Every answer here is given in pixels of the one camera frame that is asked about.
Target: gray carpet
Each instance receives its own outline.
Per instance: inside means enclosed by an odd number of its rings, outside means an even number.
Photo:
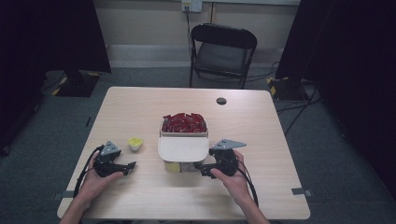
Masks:
[[[270,72],[252,68],[249,75]],[[48,73],[44,86],[62,72]],[[236,89],[238,84],[194,79],[195,88]],[[56,97],[43,91],[40,108],[10,144],[10,155],[0,158],[0,223],[57,223],[60,201],[96,114],[112,86],[187,88],[189,68],[114,68],[104,74],[90,98]],[[306,85],[308,94],[313,85]],[[250,81],[249,90],[268,90],[265,79]],[[299,104],[275,102],[277,109]],[[299,109],[279,114],[286,130]],[[282,223],[396,223],[396,204],[367,161],[344,138],[338,121],[325,104],[310,105],[290,128],[287,141],[308,197],[311,218]]]

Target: electrical outlet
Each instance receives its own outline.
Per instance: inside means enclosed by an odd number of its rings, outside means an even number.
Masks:
[[[202,0],[182,0],[181,11],[202,12]]]

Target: red food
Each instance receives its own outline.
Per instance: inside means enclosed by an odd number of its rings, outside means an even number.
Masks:
[[[163,116],[162,131],[165,133],[205,133],[207,131],[204,117],[200,114],[178,113]]]

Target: human hand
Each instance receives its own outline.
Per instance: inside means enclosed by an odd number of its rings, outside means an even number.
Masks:
[[[122,172],[116,172],[106,177],[99,176],[99,174],[97,174],[93,169],[93,163],[98,154],[99,152],[96,152],[92,156],[87,174],[85,175],[84,183],[77,195],[77,197],[85,203],[90,203],[94,198],[101,194],[110,183],[123,176]]]
[[[244,156],[235,149],[233,153],[236,159],[240,161],[238,162],[238,168],[245,172],[245,166],[242,164],[244,162]],[[231,194],[236,204],[240,205],[243,200],[251,199],[248,192],[248,182],[239,171],[233,176],[227,176],[219,169],[213,168],[210,170],[210,173],[223,182],[224,187]]]

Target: chair backrest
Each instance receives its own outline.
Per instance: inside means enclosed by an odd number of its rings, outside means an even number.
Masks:
[[[240,49],[254,50],[257,46],[257,38],[250,31],[214,23],[194,26],[191,30],[191,40]]]

